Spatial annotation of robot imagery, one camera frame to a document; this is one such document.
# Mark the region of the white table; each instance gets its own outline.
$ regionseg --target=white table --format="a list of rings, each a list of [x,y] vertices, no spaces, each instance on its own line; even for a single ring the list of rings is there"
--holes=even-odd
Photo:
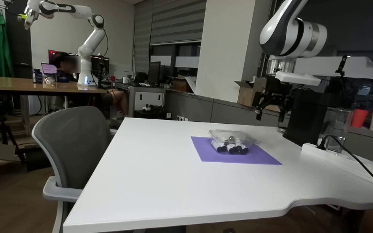
[[[238,129],[283,165],[201,162],[191,136]],[[65,233],[282,216],[297,205],[373,208],[373,183],[302,153],[274,127],[126,118]]]

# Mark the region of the wooden floor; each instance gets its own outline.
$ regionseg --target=wooden floor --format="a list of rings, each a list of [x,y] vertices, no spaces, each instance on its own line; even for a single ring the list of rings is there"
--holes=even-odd
[[[27,172],[17,162],[0,162],[0,233],[50,233],[56,202],[43,199],[51,168]]]

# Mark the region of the clear plastic container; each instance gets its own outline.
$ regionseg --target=clear plastic container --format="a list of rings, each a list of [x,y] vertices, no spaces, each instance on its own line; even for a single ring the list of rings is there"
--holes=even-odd
[[[251,145],[260,143],[259,140],[238,130],[212,129],[209,134],[216,141],[216,143],[212,142],[211,144],[218,152],[247,154]]]

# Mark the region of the white wall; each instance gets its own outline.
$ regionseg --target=white wall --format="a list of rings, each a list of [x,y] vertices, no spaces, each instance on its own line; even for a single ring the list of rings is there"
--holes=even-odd
[[[62,0],[61,3],[89,6],[94,14],[102,15],[109,41],[106,57],[110,58],[110,75],[122,76],[124,71],[131,71],[133,5],[122,0]],[[40,68],[41,62],[48,62],[49,49],[77,53],[92,31],[86,19],[75,19],[67,13],[56,13],[53,19],[40,16],[31,27],[33,67]],[[94,54],[104,54],[106,47],[105,38]]]
[[[237,102],[256,0],[207,0],[196,94]]]

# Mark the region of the purple paper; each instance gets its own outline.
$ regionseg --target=purple paper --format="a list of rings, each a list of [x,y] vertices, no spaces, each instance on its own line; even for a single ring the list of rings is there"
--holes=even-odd
[[[191,136],[195,149],[202,162],[230,162],[250,164],[282,165],[279,161],[265,152],[257,145],[251,145],[247,155],[230,154],[228,152],[217,152],[211,145],[212,138]]]

